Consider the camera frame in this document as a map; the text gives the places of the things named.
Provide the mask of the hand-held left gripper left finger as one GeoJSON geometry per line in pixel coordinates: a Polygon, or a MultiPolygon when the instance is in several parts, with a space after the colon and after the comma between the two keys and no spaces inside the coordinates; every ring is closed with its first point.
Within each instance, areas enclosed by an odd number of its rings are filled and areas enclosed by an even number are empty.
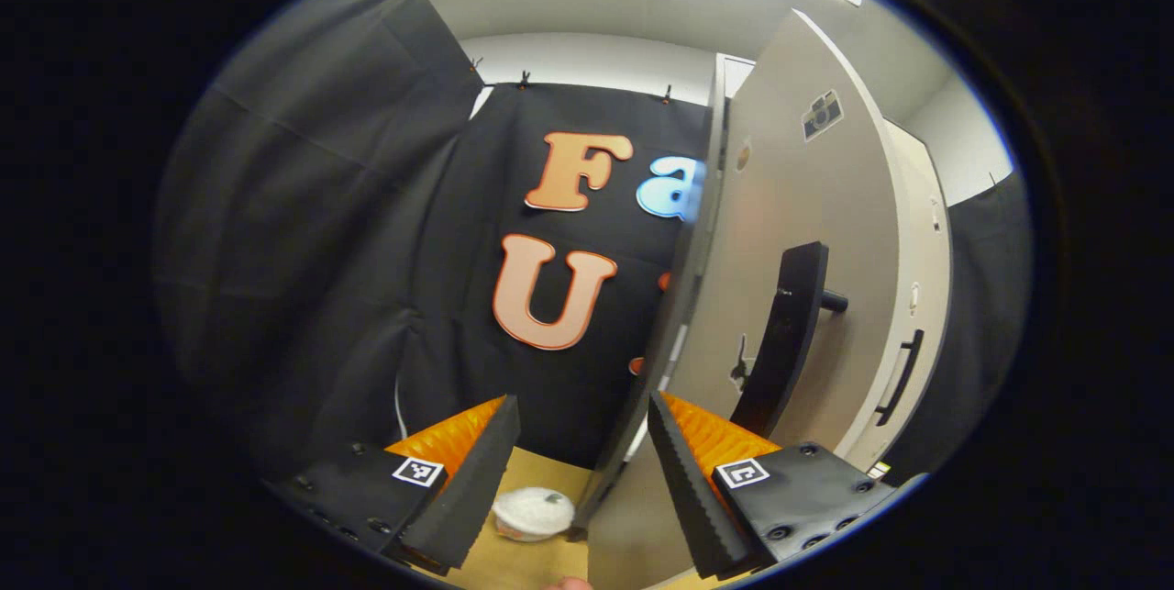
{"type": "Polygon", "coordinates": [[[519,434],[517,396],[495,396],[394,445],[351,442],[265,484],[336,540],[448,574],[481,534],[519,434]]]}

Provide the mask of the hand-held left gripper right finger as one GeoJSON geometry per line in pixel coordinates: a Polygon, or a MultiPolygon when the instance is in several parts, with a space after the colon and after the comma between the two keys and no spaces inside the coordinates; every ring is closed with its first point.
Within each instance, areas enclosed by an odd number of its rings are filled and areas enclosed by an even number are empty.
{"type": "Polygon", "coordinates": [[[781,447],[664,391],[649,396],[647,423],[704,579],[799,563],[904,497],[822,445],[781,447]]]}

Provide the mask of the white plush toy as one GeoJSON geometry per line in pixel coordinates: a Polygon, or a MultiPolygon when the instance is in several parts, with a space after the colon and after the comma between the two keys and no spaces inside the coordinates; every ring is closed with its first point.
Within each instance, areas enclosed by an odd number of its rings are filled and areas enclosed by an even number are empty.
{"type": "Polygon", "coordinates": [[[576,506],[561,491],[520,488],[495,499],[492,513],[495,533],[505,540],[553,540],[573,523],[576,506]]]}

